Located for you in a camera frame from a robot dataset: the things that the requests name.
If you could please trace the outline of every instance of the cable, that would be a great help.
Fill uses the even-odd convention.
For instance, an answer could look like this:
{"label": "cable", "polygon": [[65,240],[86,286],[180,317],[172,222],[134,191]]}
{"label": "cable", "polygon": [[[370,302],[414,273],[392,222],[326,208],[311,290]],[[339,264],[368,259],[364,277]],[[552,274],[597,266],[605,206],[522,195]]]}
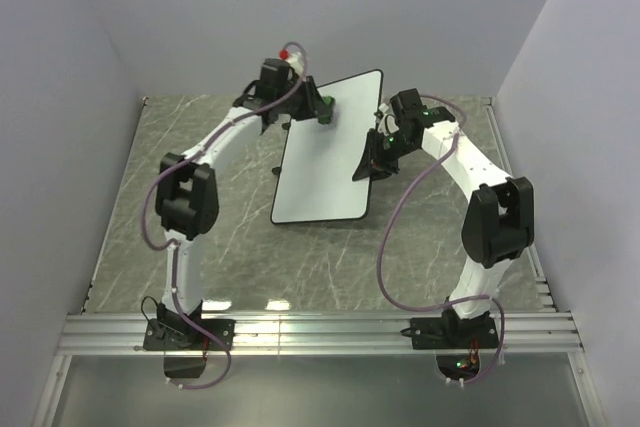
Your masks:
{"label": "cable", "polygon": [[182,309],[182,306],[180,305],[180,299],[178,298],[178,255],[179,255],[180,241],[178,239],[171,238],[171,239],[168,239],[163,244],[156,244],[156,243],[153,242],[153,240],[151,239],[151,236],[149,235],[149,231],[147,229],[147,210],[149,209],[149,202],[151,201],[151,197],[153,195],[153,192],[156,190],[158,185],[164,179],[166,179],[169,175],[171,175],[176,170],[181,169],[182,167],[184,167],[185,165],[189,164],[190,162],[196,161],[200,157],[202,157],[204,155],[204,153],[215,143],[215,141],[218,140],[223,133],[225,133],[227,130],[229,130],[232,127],[232,125],[234,125],[234,124],[236,124],[238,122],[241,122],[244,119],[247,119],[247,118],[251,117],[252,115],[260,115],[260,114],[262,114],[264,112],[267,112],[267,111],[273,109],[274,107],[277,107],[278,105],[282,104],[283,102],[286,102],[287,100],[289,100],[291,98],[291,96],[293,96],[293,94],[295,94],[295,92],[300,88],[300,86],[302,85],[302,83],[304,82],[304,80],[305,80],[305,78],[307,76],[307,66],[308,66],[309,62],[308,62],[307,51],[298,42],[287,42],[282,49],[283,50],[287,50],[289,47],[295,47],[296,49],[298,49],[300,51],[300,54],[302,55],[302,60],[303,60],[303,62],[302,62],[302,74],[298,77],[298,80],[293,85],[291,90],[289,92],[287,92],[285,95],[283,95],[282,97],[280,97],[279,99],[275,100],[274,102],[271,102],[270,104],[267,104],[267,105],[265,105],[263,107],[260,107],[259,109],[256,109],[256,110],[254,110],[252,112],[248,112],[246,114],[242,114],[242,115],[236,117],[233,120],[233,123],[227,122],[226,124],[222,125],[204,143],[204,145],[202,146],[202,148],[198,152],[196,152],[192,156],[187,157],[186,159],[178,162],[177,164],[172,165],[167,170],[164,170],[156,178],[156,180],[153,181],[153,183],[151,184],[151,187],[149,188],[149,191],[147,192],[147,195],[146,195],[146,197],[144,199],[144,203],[143,203],[143,206],[142,206],[142,213],[140,215],[140,230],[142,232],[142,238],[143,238],[144,242],[149,246],[150,249],[152,249],[152,250],[154,250],[156,252],[161,252],[161,251],[166,250],[168,248],[173,249],[173,255],[171,257],[171,298],[173,300],[173,304],[176,307],[176,310],[178,311],[178,314],[180,315],[180,318],[187,325],[189,325],[192,329],[195,329],[196,331],[200,332],[202,335],[207,337],[209,340],[212,340],[213,342],[218,344],[222,348],[222,350],[224,350],[225,354],[227,355],[227,365],[226,365],[224,371],[218,377],[216,377],[214,380],[212,380],[211,382],[208,382],[206,384],[194,385],[194,384],[183,384],[183,383],[175,381],[175,380],[171,380],[170,381],[172,384],[178,386],[178,388],[180,388],[180,389],[201,390],[201,389],[207,389],[209,387],[213,387],[214,385],[219,384],[220,382],[222,382],[222,380],[227,376],[227,374],[229,373],[229,370],[231,369],[231,352],[229,352],[229,349],[228,349],[227,345],[222,340],[220,340],[217,336],[213,335],[208,330],[203,329],[198,324],[193,322],[185,314],[184,310]]}
{"label": "cable", "polygon": [[145,320],[147,321],[147,324],[149,324],[149,327],[151,327],[151,321],[149,320],[149,317],[147,317],[146,312],[144,311],[144,303],[147,300],[151,300],[155,306],[156,306],[156,311],[158,310],[158,301],[156,299],[154,299],[153,297],[151,297],[150,295],[145,295],[142,300],[140,301],[140,312],[142,312],[142,316],[145,318]]}
{"label": "cable", "polygon": [[496,307],[498,307],[498,310],[500,311],[500,337],[498,341],[498,348],[496,349],[493,359],[491,359],[491,362],[489,363],[487,368],[483,369],[473,379],[470,379],[469,381],[465,382],[465,384],[471,384],[473,382],[480,380],[485,375],[487,375],[487,373],[489,373],[493,369],[493,367],[495,367],[495,365],[498,363],[498,359],[500,358],[500,353],[502,352],[502,349],[504,347],[504,332],[505,332],[505,324],[506,324],[505,312],[504,312],[504,308],[502,307],[502,304],[500,304],[500,302],[498,302],[496,299],[494,299],[489,295],[473,295],[470,297],[462,297],[460,299],[443,302],[442,304],[432,305],[429,307],[412,307],[410,305],[402,304],[398,302],[396,299],[394,299],[393,297],[391,297],[391,294],[389,293],[386,286],[384,285],[384,278],[382,275],[382,261],[384,258],[384,249],[387,245],[387,241],[389,240],[389,234],[391,233],[391,229],[393,228],[393,225],[395,224],[396,220],[398,219],[398,216],[400,215],[400,210],[402,210],[402,207],[407,202],[409,195],[411,195],[411,193],[416,189],[416,187],[418,187],[420,182],[422,182],[429,174],[434,172],[436,168],[441,166],[449,157],[453,155],[456,148],[458,147],[458,141],[460,139],[460,132],[462,131],[462,127],[464,127],[464,125],[467,123],[467,114],[453,102],[449,102],[448,100],[442,99],[440,97],[436,97],[434,95],[420,94],[420,97],[435,100],[436,102],[440,102],[446,105],[447,107],[450,107],[460,115],[461,120],[458,123],[457,131],[453,135],[453,142],[451,143],[451,148],[442,157],[440,157],[433,164],[431,164],[424,172],[418,175],[418,177],[415,178],[415,180],[411,183],[411,185],[409,185],[409,187],[404,192],[404,194],[402,194],[402,197],[400,197],[400,200],[398,201],[398,204],[396,205],[395,209],[393,209],[391,218],[389,219],[389,222],[387,222],[387,225],[382,234],[382,241],[380,242],[380,246],[378,247],[378,255],[376,258],[376,276],[378,279],[378,287],[380,288],[380,292],[382,292],[382,295],[384,296],[384,298],[387,299],[387,301],[394,307],[397,307],[398,309],[406,310],[409,312],[431,312],[434,310],[443,310],[443,309],[452,307],[454,305],[462,304],[464,302],[469,302],[472,300],[490,300],[496,305]]}

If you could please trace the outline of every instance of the glass panel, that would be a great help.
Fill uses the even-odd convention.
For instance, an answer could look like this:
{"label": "glass panel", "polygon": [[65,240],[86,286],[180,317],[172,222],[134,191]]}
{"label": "glass panel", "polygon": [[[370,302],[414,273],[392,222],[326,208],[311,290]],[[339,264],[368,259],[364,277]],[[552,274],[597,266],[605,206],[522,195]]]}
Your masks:
{"label": "glass panel", "polygon": [[181,392],[164,384],[160,358],[79,357],[54,425],[587,425],[566,355],[510,356],[464,390],[435,369],[432,357],[415,355],[244,357],[222,384]]}

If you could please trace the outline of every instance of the metal frame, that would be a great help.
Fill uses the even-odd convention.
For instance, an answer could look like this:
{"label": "metal frame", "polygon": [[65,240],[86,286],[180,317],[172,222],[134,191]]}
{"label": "metal frame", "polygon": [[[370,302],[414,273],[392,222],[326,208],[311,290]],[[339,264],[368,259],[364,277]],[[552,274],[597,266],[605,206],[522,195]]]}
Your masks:
{"label": "metal frame", "polygon": [[589,426],[606,427],[608,425],[607,419],[595,384],[591,378],[586,354],[584,352],[574,352],[568,354],[568,356],[573,378],[576,381],[580,401],[582,402]]}
{"label": "metal frame", "polygon": [[[409,319],[418,315],[391,313],[205,313],[205,318],[236,320],[233,355],[422,355],[411,340],[400,335]],[[142,350],[147,328],[141,315],[90,314],[69,316],[58,355],[162,356]],[[507,314],[507,353],[581,352],[582,344],[571,314]],[[438,351],[464,353],[464,351]],[[198,356],[198,351],[167,355]],[[224,355],[211,352],[211,355]]]}
{"label": "metal frame", "polygon": [[[505,170],[511,172],[490,98],[486,109],[499,155]],[[535,246],[527,249],[527,255],[531,261],[538,294],[544,307],[540,312],[507,313],[505,352],[510,354],[567,353],[589,425],[591,427],[606,426],[603,409],[589,374],[573,317],[570,313],[557,312]],[[99,261],[96,263],[94,278],[98,265]],[[399,332],[408,325],[408,320],[419,315],[399,311],[341,314],[205,312],[204,316],[233,318],[237,321],[232,349],[234,356],[432,355],[433,353],[433,351],[412,350],[411,341],[400,336]],[[164,355],[163,352],[142,350],[146,325],[143,317],[137,314],[69,316],[32,426],[53,425],[74,355]],[[460,353],[462,351],[439,352]],[[201,353],[172,352],[171,355],[201,355]],[[222,355],[222,352],[211,352],[210,355]]]}

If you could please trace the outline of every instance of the black joint housing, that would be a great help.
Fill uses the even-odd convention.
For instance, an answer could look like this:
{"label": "black joint housing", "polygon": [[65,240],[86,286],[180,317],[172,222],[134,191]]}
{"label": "black joint housing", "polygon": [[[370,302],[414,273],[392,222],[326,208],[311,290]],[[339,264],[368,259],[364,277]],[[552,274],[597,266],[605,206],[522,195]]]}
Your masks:
{"label": "black joint housing", "polygon": [[[428,109],[422,105],[417,89],[403,90],[391,97],[391,110],[398,130],[392,134],[369,130],[364,153],[352,177],[354,182],[367,177],[381,180],[397,174],[400,157],[422,148],[424,129],[456,120],[446,107]],[[383,115],[377,112],[376,117],[380,122]]]}
{"label": "black joint housing", "polygon": [[[246,108],[264,107],[290,92],[299,80],[300,77],[288,62],[266,59],[260,69],[260,78],[251,82],[233,105]],[[335,99],[323,98],[313,77],[307,76],[288,100],[262,114],[263,131],[275,123],[281,114],[290,115],[294,120],[317,119],[320,124],[330,124],[334,106]]]}
{"label": "black joint housing", "polygon": [[481,185],[471,194],[462,226],[462,244],[471,259],[489,269],[517,259],[533,240],[533,186],[527,178]]}
{"label": "black joint housing", "polygon": [[[184,155],[168,153],[160,172],[182,162]],[[190,162],[165,177],[158,185],[156,213],[162,227],[193,240],[215,224],[220,211],[215,172],[209,165]]]}

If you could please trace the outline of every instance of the table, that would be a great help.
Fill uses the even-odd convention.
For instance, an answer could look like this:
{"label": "table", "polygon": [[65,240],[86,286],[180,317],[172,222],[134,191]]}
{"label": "table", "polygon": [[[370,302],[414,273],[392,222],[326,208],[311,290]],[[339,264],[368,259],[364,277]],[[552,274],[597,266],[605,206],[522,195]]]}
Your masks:
{"label": "table", "polygon": [[[162,156],[181,153],[210,132],[234,97],[155,96],[142,112],[106,234],[88,312],[137,311],[144,295],[160,298],[166,254],[140,237],[142,199]],[[469,115],[465,132],[503,165],[487,98],[451,97]],[[274,226],[270,222],[286,132],[272,126],[218,179],[220,216],[209,232],[202,281],[209,308],[292,311],[389,310],[378,291],[375,255],[381,232],[402,192],[433,159],[415,152],[400,160],[400,174],[373,183],[369,215],[361,221]],[[406,204],[387,244],[389,291],[412,305],[442,301],[455,287],[465,252],[460,228],[462,193],[443,171],[425,179]],[[149,215],[153,238],[163,238]],[[511,311],[539,310],[536,274],[523,255],[506,273],[499,299]]]}

